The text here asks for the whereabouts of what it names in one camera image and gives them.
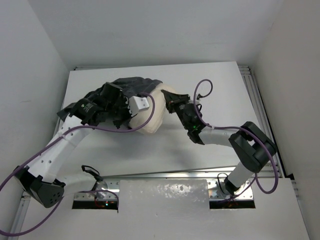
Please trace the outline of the dark plaid pillowcase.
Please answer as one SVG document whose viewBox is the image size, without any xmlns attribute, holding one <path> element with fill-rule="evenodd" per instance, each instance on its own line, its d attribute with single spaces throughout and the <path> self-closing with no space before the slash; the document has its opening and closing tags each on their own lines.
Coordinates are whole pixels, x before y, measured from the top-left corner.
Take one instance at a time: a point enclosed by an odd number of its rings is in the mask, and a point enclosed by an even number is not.
<svg viewBox="0 0 320 240">
<path fill-rule="evenodd" d="M 94 91 L 88 92 L 77 102 L 72 102 L 57 112 L 65 121 L 67 117 L 76 116 L 82 125 L 97 126 L 106 120 L 112 120 L 119 128 L 132 118 L 129 112 L 129 99 L 150 94 L 162 81 L 143 77 L 118 78 L 106 82 Z"/>
</svg>

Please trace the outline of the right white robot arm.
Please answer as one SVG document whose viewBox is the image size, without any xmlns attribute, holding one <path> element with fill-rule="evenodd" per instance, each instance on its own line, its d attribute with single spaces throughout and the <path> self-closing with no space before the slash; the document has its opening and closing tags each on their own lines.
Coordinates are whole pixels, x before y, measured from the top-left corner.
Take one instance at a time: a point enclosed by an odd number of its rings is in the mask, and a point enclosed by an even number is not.
<svg viewBox="0 0 320 240">
<path fill-rule="evenodd" d="M 170 114 L 177 114 L 189 139 L 199 145 L 220 145 L 234 150 L 239 163 L 219 185 L 220 193 L 233 196 L 253 175 L 259 173 L 277 153 L 276 145 L 251 121 L 241 127 L 213 127 L 202 121 L 202 104 L 188 94 L 166 90 L 165 106 Z"/>
</svg>

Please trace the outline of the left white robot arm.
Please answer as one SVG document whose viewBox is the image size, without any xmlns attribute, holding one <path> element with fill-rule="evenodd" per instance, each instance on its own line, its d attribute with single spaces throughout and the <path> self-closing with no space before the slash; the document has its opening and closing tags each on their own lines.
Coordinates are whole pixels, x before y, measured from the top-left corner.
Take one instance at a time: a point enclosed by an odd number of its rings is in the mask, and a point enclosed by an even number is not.
<svg viewBox="0 0 320 240">
<path fill-rule="evenodd" d="M 136 115 L 135 97 L 131 91 L 107 82 L 59 111 L 61 129 L 44 150 L 15 169 L 14 177 L 22 188 L 42 206 L 51 208 L 65 195 L 92 191 L 99 186 L 103 178 L 91 166 L 82 165 L 82 171 L 75 175 L 58 177 L 58 172 L 79 143 L 100 123 L 112 120 L 120 128 Z"/>
</svg>

